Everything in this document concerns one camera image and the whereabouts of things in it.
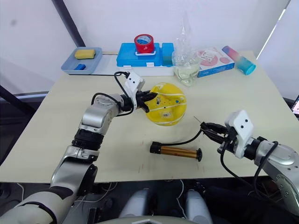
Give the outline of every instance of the cylindrical tool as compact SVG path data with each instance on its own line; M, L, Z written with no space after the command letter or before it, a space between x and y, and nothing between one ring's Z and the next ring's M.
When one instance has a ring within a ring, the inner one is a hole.
M154 38L149 34L140 34L134 39L137 52L140 54L154 52Z
M161 143L155 141L150 146L150 153L194 158L197 159L198 162L200 162L202 158L202 151L200 148L198 150L174 148L169 146L162 146Z

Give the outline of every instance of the light blue tray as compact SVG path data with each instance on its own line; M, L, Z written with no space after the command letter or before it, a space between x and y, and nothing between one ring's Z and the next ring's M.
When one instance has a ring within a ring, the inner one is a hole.
M95 56L93 59L76 59L75 53L80 49L94 49ZM95 68L98 66L100 59L102 58L102 48L88 48L79 47L74 49L69 58L61 66L61 70L65 71L69 75L90 75L94 72ZM78 64L84 64L86 68L84 70L74 70Z

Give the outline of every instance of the yellow sponge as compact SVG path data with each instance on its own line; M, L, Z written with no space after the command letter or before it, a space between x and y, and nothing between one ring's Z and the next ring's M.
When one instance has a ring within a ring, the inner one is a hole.
M75 58L77 59L92 59L94 58L95 50L77 50L75 53Z

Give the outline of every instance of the dark floor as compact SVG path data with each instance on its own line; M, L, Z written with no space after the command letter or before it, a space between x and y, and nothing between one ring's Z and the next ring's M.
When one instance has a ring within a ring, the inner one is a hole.
M26 122L26 118L17 114L18 119L16 122L12 122L11 119L5 119L3 122L3 107L1 106L1 124L0 124L0 161L3 160L3 156L9 147L12 146L12 142L16 141L19 135L22 133ZM214 179L204 179L204 180L184 180L185 192L187 189L199 189L202 190L198 183L203 184L206 188L210 186L218 186L225 189L243 191L244 194L251 194L249 189L246 189L242 183L239 183L233 178L214 178ZM275 193L277 191L276 186L266 186L264 183L269 183L268 178L261 178L259 182L260 190L263 190L268 195ZM33 183L22 183L25 188L24 198L29 195L49 187L48 184L33 184ZM99 216L99 221L109 220L112 218L117 218L120 214L121 209L124 207L128 199L138 190L149 188L152 195L157 197L157 204L154 209L155 215L172 215L173 211L177 212L177 216L181 217L182 213L178 207L176 197L179 195L182 185L180 180L173 181L144 181L144 182L119 182L112 183L112 188L115 188L107 193L107 195L97 203L80 203L75 202L74 206L71 208L64 224L83 224L86 223L88 211L90 208L100 208L102 210ZM93 192L97 194L88 194L85 200L97 200L103 196L105 193L104 189L108 189L109 183L95 184ZM5 198L2 189L9 189L8 196ZM21 187L16 183L0 183L0 216L4 214L7 210L13 208L21 200L22 190ZM282 202L280 194L276 193L273 199ZM181 204L184 206L184 195L181 198Z

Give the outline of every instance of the white table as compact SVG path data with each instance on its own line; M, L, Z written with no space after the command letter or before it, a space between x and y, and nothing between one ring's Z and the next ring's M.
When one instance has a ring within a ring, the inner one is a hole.
M257 63L251 52L243 55ZM249 76L233 69L198 78L191 88L170 76L145 79L143 90L159 82L177 85L187 98L186 114L177 125L170 127L151 123L141 109L114 118L94 163L99 169L96 182L230 177L220 164L219 145L206 136L201 135L183 146L200 147L201 162L150 154L149 150L153 140L174 142L193 137L199 128L194 116L201 121L223 124L231 112L239 109L245 109L251 118L254 137L277 140L299 153L299 122L259 65ZM113 77L63 74L0 167L0 182L50 182L93 94L99 91L121 93ZM229 152L224 160L240 176L253 176L257 168L252 161L237 159Z

